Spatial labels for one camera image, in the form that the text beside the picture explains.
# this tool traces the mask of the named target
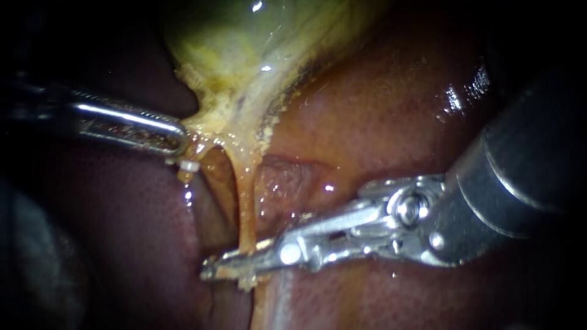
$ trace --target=gray instrument sleeve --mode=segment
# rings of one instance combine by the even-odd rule
[[[489,123],[446,174],[421,241],[462,264],[509,240],[556,231],[585,202],[587,122],[562,71],[535,80]]]

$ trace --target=clip applier jaw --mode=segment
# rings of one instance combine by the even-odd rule
[[[238,280],[246,288],[263,274],[291,266],[316,272],[369,255],[416,260],[414,255],[423,250],[416,234],[418,223],[442,191],[442,175],[371,181],[359,190],[357,199],[327,214],[307,214],[305,225],[259,242],[251,255],[236,250],[206,259],[201,279]]]

